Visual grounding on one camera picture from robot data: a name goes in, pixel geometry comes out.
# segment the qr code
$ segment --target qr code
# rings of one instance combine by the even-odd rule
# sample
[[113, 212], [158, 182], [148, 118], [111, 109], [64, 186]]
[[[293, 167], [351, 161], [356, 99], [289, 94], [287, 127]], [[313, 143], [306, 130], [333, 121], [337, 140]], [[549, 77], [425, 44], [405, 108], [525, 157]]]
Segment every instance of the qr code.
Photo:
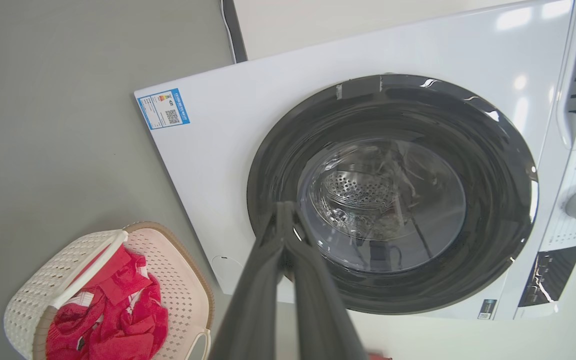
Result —
[[179, 114], [177, 114], [177, 110], [166, 110], [166, 116], [168, 118], [168, 122], [170, 124], [178, 124], [179, 123]]

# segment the white wall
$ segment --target white wall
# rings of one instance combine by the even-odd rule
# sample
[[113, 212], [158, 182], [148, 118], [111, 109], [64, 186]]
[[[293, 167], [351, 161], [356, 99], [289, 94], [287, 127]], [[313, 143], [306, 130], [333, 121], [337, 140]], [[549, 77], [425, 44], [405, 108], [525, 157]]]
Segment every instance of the white wall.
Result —
[[516, 3], [518, 0], [234, 0], [234, 2], [246, 52], [248, 58], [252, 60], [395, 25]]

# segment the blue sticker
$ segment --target blue sticker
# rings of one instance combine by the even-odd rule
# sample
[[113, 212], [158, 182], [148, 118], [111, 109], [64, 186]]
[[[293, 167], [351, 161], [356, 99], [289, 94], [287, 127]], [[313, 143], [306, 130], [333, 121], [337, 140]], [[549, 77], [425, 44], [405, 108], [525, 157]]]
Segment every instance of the blue sticker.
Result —
[[495, 312], [496, 304], [497, 300], [494, 299], [484, 300], [484, 302], [481, 305], [481, 310], [479, 310], [479, 316], [477, 316], [477, 319], [489, 321], [492, 317], [492, 313]]
[[189, 124], [179, 89], [170, 89], [137, 99], [150, 130]]

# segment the basket handle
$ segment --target basket handle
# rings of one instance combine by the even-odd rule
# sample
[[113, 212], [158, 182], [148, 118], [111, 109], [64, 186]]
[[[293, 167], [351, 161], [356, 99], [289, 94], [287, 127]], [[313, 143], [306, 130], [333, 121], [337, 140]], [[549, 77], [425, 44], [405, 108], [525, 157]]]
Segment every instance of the basket handle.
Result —
[[110, 244], [106, 246], [105, 250], [99, 257], [94, 260], [93, 264], [84, 271], [76, 280], [74, 280], [66, 289], [57, 297], [52, 299], [50, 306], [55, 309], [59, 309], [68, 301], [71, 297], [75, 296], [78, 291], [82, 289], [87, 282], [89, 282], [96, 273], [98, 273], [101, 268], [110, 260], [110, 258], [115, 255], [117, 249], [119, 249], [122, 244], [128, 240], [128, 232], [124, 230], [117, 230], [112, 238], [109, 240]]
[[201, 360], [208, 359], [208, 352], [210, 351], [210, 345], [211, 345], [210, 329], [204, 328], [204, 330], [201, 330], [199, 333], [197, 333], [197, 336], [194, 337], [194, 341], [192, 342], [192, 346], [190, 346], [188, 353], [185, 354], [184, 360], [188, 360], [188, 358], [190, 358], [190, 354], [192, 354], [193, 349], [197, 345], [197, 341], [199, 341], [199, 337], [201, 337], [201, 335], [204, 335], [204, 337], [206, 338], [206, 342], [205, 342], [205, 345], [203, 347], [203, 356], [201, 356]]

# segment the gray floor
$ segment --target gray floor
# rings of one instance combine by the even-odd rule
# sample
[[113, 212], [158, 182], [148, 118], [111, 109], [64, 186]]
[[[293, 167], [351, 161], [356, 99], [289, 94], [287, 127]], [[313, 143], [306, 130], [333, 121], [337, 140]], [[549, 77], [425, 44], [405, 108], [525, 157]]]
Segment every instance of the gray floor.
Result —
[[[182, 239], [212, 281], [219, 325], [229, 297], [132, 93], [231, 62], [218, 0], [0, 0], [0, 359], [21, 358], [2, 317], [25, 280], [80, 235], [135, 221]], [[280, 309], [288, 359], [294, 312]]]

